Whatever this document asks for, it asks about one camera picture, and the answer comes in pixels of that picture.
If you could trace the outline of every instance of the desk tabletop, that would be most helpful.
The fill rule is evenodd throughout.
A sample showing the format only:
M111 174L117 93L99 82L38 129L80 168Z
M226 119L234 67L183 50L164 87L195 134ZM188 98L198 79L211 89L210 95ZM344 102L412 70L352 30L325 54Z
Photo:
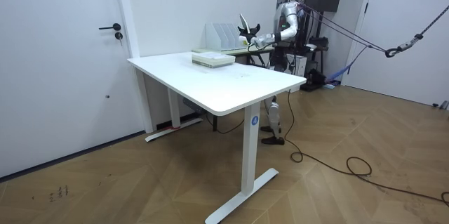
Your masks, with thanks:
M207 68L192 63L192 52L128 61L217 116L235 112L306 82L304 77L238 63Z
M257 49L255 49L255 47L251 47L250 48L250 52L248 52L247 48L242 48L242 49L235 49L235 50L231 50L231 51L213 51L210 50L208 48L195 48L192 49L192 52L195 53L204 53L204 52L217 52L217 53L223 53L226 55L235 55L235 56L239 56L239 55L248 55L249 53L269 53L271 51L274 50L273 46L268 46L260 51L258 51Z

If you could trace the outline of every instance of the desk leg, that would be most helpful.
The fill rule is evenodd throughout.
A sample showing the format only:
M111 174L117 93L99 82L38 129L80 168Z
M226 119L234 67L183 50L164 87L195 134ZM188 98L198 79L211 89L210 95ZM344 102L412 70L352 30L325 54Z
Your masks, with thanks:
M279 172L273 168L265 171L254 180L257 153L257 135L259 133L260 102L245 108L245 130L243 138L243 162L241 175L241 192L222 205L206 219L206 224L217 224L228 216L235 208L245 202L264 184Z
M170 103L171 124L173 129L179 129L179 127L181 126L181 121L180 121L180 106L177 102L177 93L170 88L167 88L167 90L168 90L168 102Z
M216 132L217 131L217 127L218 127L218 116L213 116L213 131Z
M164 131L161 131L161 132L158 132L158 133L155 133L153 135L146 137L145 140L147 141L147 143L151 140L154 140L158 137L164 136L168 133L172 133L176 130L183 129L186 126L190 126L195 123L203 121L200 118L196 118L196 119L193 119L191 121L181 124L180 107L179 107L179 103L177 102L177 93L170 88L167 88L167 89L168 89L168 102L170 103L170 115L171 115L172 126Z

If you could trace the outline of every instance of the robot leg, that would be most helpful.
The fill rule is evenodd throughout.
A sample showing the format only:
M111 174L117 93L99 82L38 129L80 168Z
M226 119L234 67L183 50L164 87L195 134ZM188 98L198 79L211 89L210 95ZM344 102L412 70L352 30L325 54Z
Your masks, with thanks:
M260 130L272 132L273 136L262 139L262 143L268 145L284 145L284 139L280 136L281 124L279 123L279 105L276 103L276 96L265 99L264 103L269 126L263 126Z

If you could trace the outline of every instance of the white desk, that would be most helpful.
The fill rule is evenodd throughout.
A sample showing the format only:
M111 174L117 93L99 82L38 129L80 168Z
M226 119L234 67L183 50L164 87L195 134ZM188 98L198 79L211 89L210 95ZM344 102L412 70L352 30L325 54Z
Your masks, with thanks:
M245 108L241 192L212 213L206 224L219 223L279 173L271 168L254 178L260 101L305 83L305 78L238 63L209 69L193 64L191 52L128 60L168 88L173 127L149 136L147 141L201 121L195 119L180 124L178 93L217 116Z

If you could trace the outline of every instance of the baseboard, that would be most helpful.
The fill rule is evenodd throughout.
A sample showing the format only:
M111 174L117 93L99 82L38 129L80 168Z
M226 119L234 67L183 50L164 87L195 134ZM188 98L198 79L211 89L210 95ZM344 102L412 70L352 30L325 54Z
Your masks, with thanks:
M85 149L85 150L81 150L81 151L75 152L73 154L69 154L69 155L67 155L65 157L60 157L58 159L54 159L52 161L49 161L49 162L46 162L46 163L43 163L43 164L39 164L39 165L33 166L33 167L25 169L23 171L18 171L18 172L12 173L11 175L7 175L7 176L4 176L4 177L1 177L0 178L0 183L8 181L8 180L11 180L11 179L14 179L14 178L18 178L18 177L23 176L23 175L27 175L28 173L44 169L44 168L53 166L55 164L59 164L61 162L65 162L67 160L73 159L75 157L79 157L79 156L81 156L83 154L87 154L87 153L90 153L92 151L101 150L104 147L109 147L111 145L120 143L122 141L129 140L129 139L134 138L136 136L140 136L140 135L142 135L144 133L145 133L145 131L133 133L133 134L130 134L129 136L124 136L124 137L118 138L116 140L112 140L110 142L107 142L107 143L103 143L103 144L100 144L100 145L97 145L97 146L94 146L94 147L90 147L90 148Z

